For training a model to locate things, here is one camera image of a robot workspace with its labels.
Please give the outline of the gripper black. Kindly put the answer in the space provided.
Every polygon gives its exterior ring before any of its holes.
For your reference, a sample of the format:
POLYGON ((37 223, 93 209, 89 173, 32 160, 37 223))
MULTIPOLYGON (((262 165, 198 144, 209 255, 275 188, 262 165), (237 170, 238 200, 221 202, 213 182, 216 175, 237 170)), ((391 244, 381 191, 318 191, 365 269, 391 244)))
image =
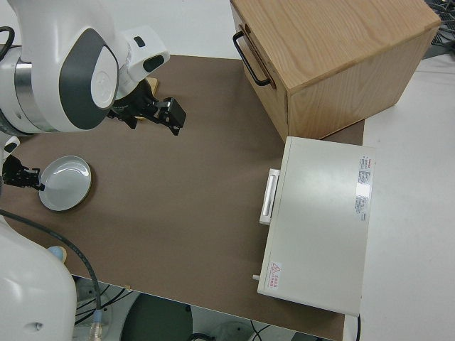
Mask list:
POLYGON ((24 168, 15 156, 8 156, 3 163, 3 181, 6 185, 23 185, 37 191, 44 191, 46 186, 39 178, 26 178, 23 180, 22 172, 26 176, 39 176, 39 168, 24 168))
MULTIPOLYGON (((155 100, 149 82, 141 81, 127 96, 114 101, 107 117, 123 121, 130 129, 135 129, 137 117, 142 117, 146 107, 155 100)), ((158 107, 159 122, 178 136, 186 120, 185 111, 173 97, 159 102, 158 107)))

